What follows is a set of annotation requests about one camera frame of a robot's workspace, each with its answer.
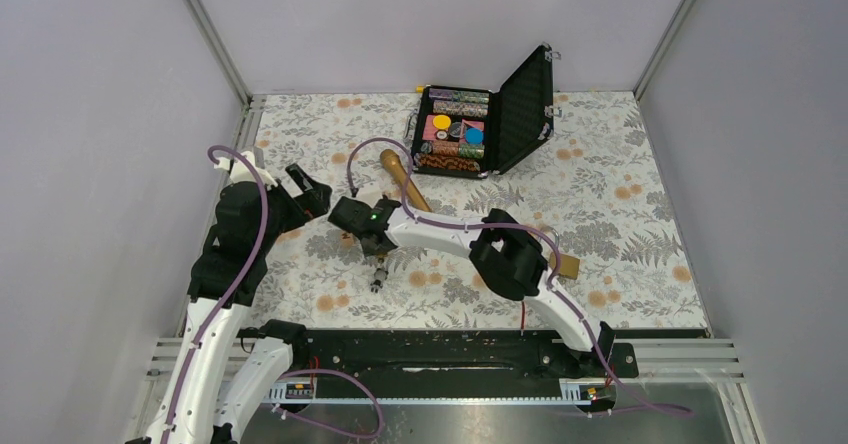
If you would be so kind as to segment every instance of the open case lid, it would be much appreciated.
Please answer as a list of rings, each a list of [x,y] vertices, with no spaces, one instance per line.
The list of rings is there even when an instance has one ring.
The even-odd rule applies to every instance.
[[[503,174],[547,142],[554,132],[551,61],[559,58],[542,44],[509,76],[497,93],[499,119],[493,131],[493,161],[488,168]]]

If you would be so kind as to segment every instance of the gray wall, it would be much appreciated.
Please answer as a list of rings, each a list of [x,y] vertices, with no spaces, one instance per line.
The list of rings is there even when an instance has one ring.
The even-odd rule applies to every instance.
[[[0,441],[123,437],[237,116],[181,0],[0,0]]]
[[[680,0],[203,0],[263,92],[496,89],[540,41],[563,90],[632,89]]]
[[[646,125],[768,442],[848,435],[848,0],[700,0]]]

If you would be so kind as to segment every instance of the table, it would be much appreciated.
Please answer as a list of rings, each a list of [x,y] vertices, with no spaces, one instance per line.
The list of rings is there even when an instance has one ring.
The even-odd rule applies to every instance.
[[[347,157],[363,140],[402,139],[418,94],[268,96],[256,137],[266,168],[299,191],[284,168],[298,163],[348,195]],[[519,222],[551,226],[562,251],[582,260],[577,280],[560,283],[587,311],[616,328],[704,328],[706,317],[674,215],[628,92],[556,94],[554,137],[503,176],[483,181],[415,175],[434,212],[485,215],[492,207]],[[381,143],[354,162],[363,192],[399,187],[379,163]],[[373,267],[354,239],[326,219],[282,235],[249,322],[271,318],[321,328],[517,328],[518,302],[483,284],[472,264],[423,249],[390,254],[389,278],[371,293]],[[527,327],[547,327],[528,310]]]

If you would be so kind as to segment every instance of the case latch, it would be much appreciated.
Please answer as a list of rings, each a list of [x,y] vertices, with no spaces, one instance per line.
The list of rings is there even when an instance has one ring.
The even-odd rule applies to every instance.
[[[545,117],[562,117],[562,108],[545,106]]]
[[[544,141],[545,139],[551,137],[551,135],[553,134],[552,131],[553,130],[551,129],[551,125],[546,122],[545,125],[542,126],[542,132],[539,133],[539,140]]]

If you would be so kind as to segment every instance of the black case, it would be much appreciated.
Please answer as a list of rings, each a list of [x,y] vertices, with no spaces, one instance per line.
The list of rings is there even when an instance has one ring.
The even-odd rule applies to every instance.
[[[556,53],[542,44],[501,85],[499,92],[451,86],[427,86],[421,96],[421,107],[415,125],[412,154],[418,154],[424,143],[427,116],[433,114],[430,87],[489,94],[488,115],[485,118],[466,117],[484,122],[485,153],[480,161],[481,171],[457,171],[431,167],[415,167],[415,172],[439,176],[484,179],[489,173],[503,174],[521,162],[531,152],[547,142],[554,132],[553,71],[551,61]]]

